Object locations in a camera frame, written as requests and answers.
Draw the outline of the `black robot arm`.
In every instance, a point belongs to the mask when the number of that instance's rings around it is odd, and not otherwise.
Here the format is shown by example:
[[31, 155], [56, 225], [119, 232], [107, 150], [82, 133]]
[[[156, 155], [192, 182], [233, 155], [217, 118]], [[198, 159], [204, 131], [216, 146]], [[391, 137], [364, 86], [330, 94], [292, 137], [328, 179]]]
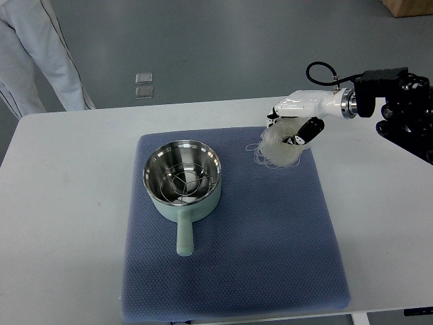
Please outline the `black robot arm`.
[[432, 86], [407, 67], [368, 70], [352, 80], [357, 114], [370, 118], [375, 100], [384, 98], [376, 132], [418, 158], [432, 164]]

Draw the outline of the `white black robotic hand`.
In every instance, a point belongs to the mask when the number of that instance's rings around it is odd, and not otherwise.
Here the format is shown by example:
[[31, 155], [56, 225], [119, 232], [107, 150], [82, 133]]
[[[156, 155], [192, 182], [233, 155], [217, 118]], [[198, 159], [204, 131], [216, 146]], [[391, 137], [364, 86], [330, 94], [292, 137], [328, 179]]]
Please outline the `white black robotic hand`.
[[267, 115], [267, 126], [277, 122], [306, 120], [293, 135], [284, 135], [282, 142], [304, 146], [318, 136], [325, 127], [323, 118], [334, 116], [352, 119], [357, 115], [355, 91], [343, 88], [337, 91], [300, 90], [276, 104]]

